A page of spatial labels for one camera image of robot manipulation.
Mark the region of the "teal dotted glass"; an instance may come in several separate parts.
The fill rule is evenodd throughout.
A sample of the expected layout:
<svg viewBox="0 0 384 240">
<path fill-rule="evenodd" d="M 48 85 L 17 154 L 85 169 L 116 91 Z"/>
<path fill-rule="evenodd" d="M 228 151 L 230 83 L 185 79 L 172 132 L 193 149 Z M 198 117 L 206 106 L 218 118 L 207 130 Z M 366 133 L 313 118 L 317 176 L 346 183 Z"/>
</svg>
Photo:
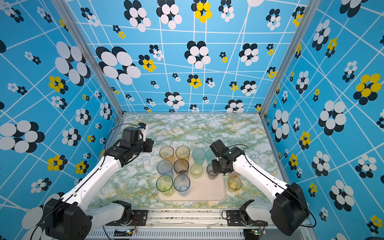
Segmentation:
<svg viewBox="0 0 384 240">
<path fill-rule="evenodd" d="M 207 164 L 212 164 L 212 161 L 213 160 L 216 160 L 217 157 L 215 156 L 215 154 L 213 153 L 213 151 L 211 149 L 209 149 L 207 152 L 206 152 L 206 159 L 207 159 Z"/>
<path fill-rule="evenodd" d="M 203 148 L 196 148 L 192 152 L 195 164 L 203 165 L 206 160 L 206 151 Z"/>
</svg>

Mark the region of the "small grey glass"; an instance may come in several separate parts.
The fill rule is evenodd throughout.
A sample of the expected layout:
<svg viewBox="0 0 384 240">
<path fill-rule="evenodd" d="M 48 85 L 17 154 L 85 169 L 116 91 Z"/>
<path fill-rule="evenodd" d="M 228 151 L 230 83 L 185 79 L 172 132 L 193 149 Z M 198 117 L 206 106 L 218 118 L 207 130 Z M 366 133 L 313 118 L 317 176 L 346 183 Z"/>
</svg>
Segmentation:
<svg viewBox="0 0 384 240">
<path fill-rule="evenodd" d="M 211 180 L 214 180 L 217 178 L 218 176 L 218 173 L 215 173 L 214 170 L 213 170 L 213 165 L 212 164 L 208 164 L 207 168 L 206 168 L 206 171 L 207 171 L 207 174 L 208 174 L 208 178 L 211 179 Z"/>
</svg>

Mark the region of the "small amber glass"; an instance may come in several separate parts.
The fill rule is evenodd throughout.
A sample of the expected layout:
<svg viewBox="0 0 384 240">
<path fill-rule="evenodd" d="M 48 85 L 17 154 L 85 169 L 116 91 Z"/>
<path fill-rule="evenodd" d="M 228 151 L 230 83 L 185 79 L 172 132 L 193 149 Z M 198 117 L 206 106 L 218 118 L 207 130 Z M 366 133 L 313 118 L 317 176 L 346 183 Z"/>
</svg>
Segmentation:
<svg viewBox="0 0 384 240">
<path fill-rule="evenodd" d="M 229 192 L 237 192 L 242 188 L 243 184 L 239 177 L 232 176 L 228 179 L 228 190 Z"/>
</svg>

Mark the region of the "small light green glass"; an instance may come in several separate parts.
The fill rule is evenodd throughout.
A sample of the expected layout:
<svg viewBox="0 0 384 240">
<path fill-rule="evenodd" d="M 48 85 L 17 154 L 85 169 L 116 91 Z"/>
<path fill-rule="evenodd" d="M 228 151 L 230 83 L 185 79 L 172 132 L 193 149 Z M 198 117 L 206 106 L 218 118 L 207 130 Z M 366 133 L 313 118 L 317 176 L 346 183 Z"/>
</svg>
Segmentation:
<svg viewBox="0 0 384 240">
<path fill-rule="evenodd" d="M 200 164 L 193 164 L 190 167 L 190 173 L 193 178 L 198 179 L 202 176 L 203 174 L 203 166 Z"/>
</svg>

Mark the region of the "tall amber glass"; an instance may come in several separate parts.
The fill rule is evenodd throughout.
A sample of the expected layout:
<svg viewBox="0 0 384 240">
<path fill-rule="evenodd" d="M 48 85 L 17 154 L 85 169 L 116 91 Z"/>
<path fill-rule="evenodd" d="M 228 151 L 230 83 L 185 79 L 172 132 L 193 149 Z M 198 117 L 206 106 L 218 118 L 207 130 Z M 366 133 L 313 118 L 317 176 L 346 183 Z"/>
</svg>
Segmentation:
<svg viewBox="0 0 384 240">
<path fill-rule="evenodd" d="M 162 159 L 174 162 L 175 150 L 172 146 L 163 146 L 159 151 L 159 155 Z"/>
</svg>

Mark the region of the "tall grey glass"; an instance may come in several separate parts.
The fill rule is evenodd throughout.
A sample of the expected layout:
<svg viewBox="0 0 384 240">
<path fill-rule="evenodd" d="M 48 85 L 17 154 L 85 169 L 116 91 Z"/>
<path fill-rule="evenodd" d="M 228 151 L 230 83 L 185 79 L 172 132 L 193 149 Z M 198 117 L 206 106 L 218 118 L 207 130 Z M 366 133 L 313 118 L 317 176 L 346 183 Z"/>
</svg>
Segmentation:
<svg viewBox="0 0 384 240">
<path fill-rule="evenodd" d="M 187 175 L 189 167 L 189 161 L 186 159 L 178 159 L 174 163 L 174 171 L 177 175 Z"/>
</svg>

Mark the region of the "textured blue glass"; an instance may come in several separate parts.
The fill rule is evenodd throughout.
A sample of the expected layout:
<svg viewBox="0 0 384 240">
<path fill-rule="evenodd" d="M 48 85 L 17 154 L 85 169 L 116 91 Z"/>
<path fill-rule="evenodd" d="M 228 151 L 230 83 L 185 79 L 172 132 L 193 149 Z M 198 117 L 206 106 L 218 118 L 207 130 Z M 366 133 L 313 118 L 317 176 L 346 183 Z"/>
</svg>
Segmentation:
<svg viewBox="0 0 384 240">
<path fill-rule="evenodd" d="M 157 164 L 157 171 L 160 175 L 174 177 L 173 163 L 168 159 L 163 159 Z"/>
</svg>

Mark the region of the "tall yellow glass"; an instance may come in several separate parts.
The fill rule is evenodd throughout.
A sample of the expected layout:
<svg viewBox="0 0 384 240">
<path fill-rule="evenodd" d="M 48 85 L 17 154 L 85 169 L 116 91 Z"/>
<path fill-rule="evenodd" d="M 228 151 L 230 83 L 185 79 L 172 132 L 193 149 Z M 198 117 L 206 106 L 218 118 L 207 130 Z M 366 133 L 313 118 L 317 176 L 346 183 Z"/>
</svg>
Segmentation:
<svg viewBox="0 0 384 240">
<path fill-rule="evenodd" d="M 176 148 L 175 153 L 177 159 L 185 159 L 188 161 L 191 154 L 191 150 L 187 146 L 179 146 Z"/>
</svg>

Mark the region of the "tall pale blue glass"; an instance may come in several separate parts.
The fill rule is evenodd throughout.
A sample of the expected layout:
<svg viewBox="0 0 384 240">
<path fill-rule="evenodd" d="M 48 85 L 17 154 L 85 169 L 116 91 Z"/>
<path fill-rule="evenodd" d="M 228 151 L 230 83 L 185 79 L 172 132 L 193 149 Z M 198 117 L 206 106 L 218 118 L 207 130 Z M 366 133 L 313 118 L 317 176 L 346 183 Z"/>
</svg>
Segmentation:
<svg viewBox="0 0 384 240">
<path fill-rule="evenodd" d="M 182 196 L 186 197 L 189 194 L 191 180 L 187 175 L 178 175 L 174 179 L 175 190 Z"/>
</svg>

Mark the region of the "tall green glass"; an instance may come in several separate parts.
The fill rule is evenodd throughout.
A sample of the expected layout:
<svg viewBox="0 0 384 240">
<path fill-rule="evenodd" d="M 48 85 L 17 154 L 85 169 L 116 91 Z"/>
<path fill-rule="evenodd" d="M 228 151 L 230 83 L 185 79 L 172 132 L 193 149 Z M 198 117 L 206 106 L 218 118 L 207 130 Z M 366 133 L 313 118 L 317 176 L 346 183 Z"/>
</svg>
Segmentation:
<svg viewBox="0 0 384 240">
<path fill-rule="evenodd" d="M 156 188 L 163 196 L 170 197 L 174 193 L 173 178 L 169 175 L 162 175 L 156 181 Z"/>
</svg>

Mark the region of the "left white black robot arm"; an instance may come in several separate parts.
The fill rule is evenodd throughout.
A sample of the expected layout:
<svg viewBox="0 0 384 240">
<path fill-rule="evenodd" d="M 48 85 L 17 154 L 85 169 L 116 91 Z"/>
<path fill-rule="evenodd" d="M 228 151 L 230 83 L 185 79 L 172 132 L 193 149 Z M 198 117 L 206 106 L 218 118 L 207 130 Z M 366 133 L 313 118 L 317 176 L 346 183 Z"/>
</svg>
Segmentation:
<svg viewBox="0 0 384 240">
<path fill-rule="evenodd" d="M 131 204 L 114 201 L 106 207 L 90 209 L 95 195 L 122 167 L 141 153 L 150 153 L 154 141 L 148 139 L 144 123 L 128 124 L 121 139 L 107 149 L 98 164 L 69 192 L 59 199 L 50 199 L 44 206 L 45 234 L 57 240 L 83 240 L 87 235 L 110 222 L 131 223 L 135 218 Z"/>
</svg>

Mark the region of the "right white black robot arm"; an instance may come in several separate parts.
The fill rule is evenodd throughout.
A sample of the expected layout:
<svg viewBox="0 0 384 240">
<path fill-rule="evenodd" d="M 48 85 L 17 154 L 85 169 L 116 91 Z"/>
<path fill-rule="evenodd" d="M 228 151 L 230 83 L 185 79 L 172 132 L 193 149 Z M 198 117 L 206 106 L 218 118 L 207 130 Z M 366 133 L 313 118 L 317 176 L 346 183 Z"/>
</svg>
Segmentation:
<svg viewBox="0 0 384 240">
<path fill-rule="evenodd" d="M 239 173 L 261 190 L 272 204 L 270 207 L 262 207 L 254 200 L 247 201 L 239 209 L 242 224 L 252 226 L 255 223 L 272 223 L 286 236 L 304 227 L 303 222 L 311 212 L 299 185 L 275 178 L 236 145 L 227 147 L 221 140 L 217 140 L 210 145 L 210 149 L 216 156 L 212 160 L 214 173 Z"/>
</svg>

